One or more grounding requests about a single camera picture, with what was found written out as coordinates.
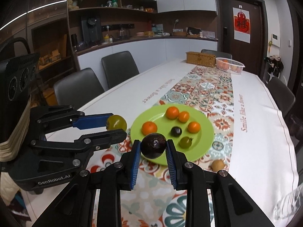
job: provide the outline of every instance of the orange fruit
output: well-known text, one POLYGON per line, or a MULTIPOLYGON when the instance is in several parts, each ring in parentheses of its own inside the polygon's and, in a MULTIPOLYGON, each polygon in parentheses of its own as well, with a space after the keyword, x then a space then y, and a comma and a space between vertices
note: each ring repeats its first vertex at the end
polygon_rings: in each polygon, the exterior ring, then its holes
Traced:
POLYGON ((178 120, 181 123, 186 123, 189 120, 189 112, 182 111, 181 113, 179 113, 178 120))
POLYGON ((142 125, 142 129, 141 129, 143 135, 148 135, 150 133, 157 132, 157 130, 158 130, 157 125, 154 122, 151 122, 151 121, 145 122, 142 125))
POLYGON ((190 132, 190 133, 197 133, 199 130, 201 129, 201 126, 198 122, 190 122, 187 126, 187 130, 190 132))
POLYGON ((174 120, 179 115, 179 109, 176 107, 169 107, 165 113, 166 117, 170 120, 174 120))

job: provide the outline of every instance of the led strip light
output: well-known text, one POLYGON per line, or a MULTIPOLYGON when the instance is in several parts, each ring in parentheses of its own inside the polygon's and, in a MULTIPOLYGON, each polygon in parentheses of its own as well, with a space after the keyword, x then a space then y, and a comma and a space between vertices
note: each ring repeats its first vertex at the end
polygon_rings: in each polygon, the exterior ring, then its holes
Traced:
POLYGON ((67 1, 67 0, 62 0, 62 1, 53 2, 53 3, 50 3, 50 4, 46 4, 46 5, 41 6, 41 7, 34 8, 34 9, 32 9, 32 10, 26 12, 26 13, 23 13, 23 14, 19 15, 18 17, 14 18, 14 19, 11 20, 10 22, 8 22, 6 25, 2 26, 2 27, 0 28, 0 31, 1 31, 4 27, 6 27, 7 25, 9 25, 10 23, 12 23, 12 22, 14 22, 15 20, 19 19, 19 18, 22 17, 23 15, 26 15, 27 13, 33 12, 33 11, 35 11, 35 10, 37 10, 37 9, 40 9, 40 8, 44 8, 44 7, 47 7, 47 6, 50 6, 50 5, 54 5, 54 4, 61 3, 61 2, 66 2, 66 1, 67 1))

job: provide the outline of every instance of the floral tile pattern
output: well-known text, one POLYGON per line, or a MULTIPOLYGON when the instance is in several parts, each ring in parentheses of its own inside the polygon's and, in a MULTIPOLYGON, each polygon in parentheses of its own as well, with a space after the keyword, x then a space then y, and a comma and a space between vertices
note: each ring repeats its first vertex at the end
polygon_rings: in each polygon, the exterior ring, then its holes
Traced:
MULTIPOLYGON (((178 103, 203 112, 213 124, 215 137, 209 151, 194 163, 204 170, 216 159, 225 163, 228 170, 234 130, 234 99, 230 73, 217 68, 194 67, 156 105, 178 103)), ((124 142, 112 145, 91 172, 105 169, 119 161, 123 153, 131 150, 128 130, 124 142)), ((170 183, 167 166, 140 159, 135 189, 121 193, 123 227, 184 227, 186 216, 186 191, 175 191, 170 183)), ((214 217, 211 194, 209 211, 214 217)))

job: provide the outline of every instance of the green plate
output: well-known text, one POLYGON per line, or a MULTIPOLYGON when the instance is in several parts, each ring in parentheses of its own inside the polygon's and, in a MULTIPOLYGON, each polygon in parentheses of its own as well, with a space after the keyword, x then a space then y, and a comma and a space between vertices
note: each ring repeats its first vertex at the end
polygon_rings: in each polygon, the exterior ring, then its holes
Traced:
MULTIPOLYGON (((136 118, 131 127, 131 142, 134 142, 136 139, 142 141, 144 135, 141 132, 141 128, 142 125, 147 121, 154 122, 158 127, 157 132, 163 134, 167 140, 172 139, 174 141, 176 150, 183 152, 188 161, 195 161, 204 156, 205 153, 210 149, 214 140, 214 128, 212 123, 202 112, 185 105, 166 104, 154 106, 141 113, 136 118), (180 112, 189 112, 190 118, 187 123, 181 123, 178 119, 169 120, 166 118, 165 112, 167 108, 171 106, 177 107, 180 112), (201 125, 201 130, 196 134, 192 134, 187 131, 187 125, 192 121, 196 121, 201 125), (174 126, 178 126, 182 129, 182 134, 180 137, 173 137, 170 135, 170 131, 174 126), (185 136, 193 138, 192 145, 187 149, 183 149, 179 146, 179 141, 185 136)), ((165 152, 156 159, 147 160, 160 165, 167 165, 165 152)))

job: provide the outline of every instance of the gray chair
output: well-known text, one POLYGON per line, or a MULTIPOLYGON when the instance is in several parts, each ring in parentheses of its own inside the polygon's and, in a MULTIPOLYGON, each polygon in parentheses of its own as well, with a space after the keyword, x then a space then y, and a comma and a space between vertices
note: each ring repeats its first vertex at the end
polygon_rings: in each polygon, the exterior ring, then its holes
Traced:
POLYGON ((224 53, 224 52, 214 51, 214 50, 201 50, 201 53, 214 54, 216 57, 222 57, 222 58, 227 58, 227 59, 232 60, 232 55, 229 53, 224 53))
POLYGON ((104 93, 91 68, 74 72, 61 79, 54 84, 54 90, 59 105, 73 105, 76 110, 104 93))
POLYGON ((109 89, 139 74, 129 51, 105 56, 101 59, 109 89))
POLYGON ((296 97, 291 90, 275 76, 269 81, 267 88, 278 108, 281 110, 283 117, 285 117, 294 105, 296 97))

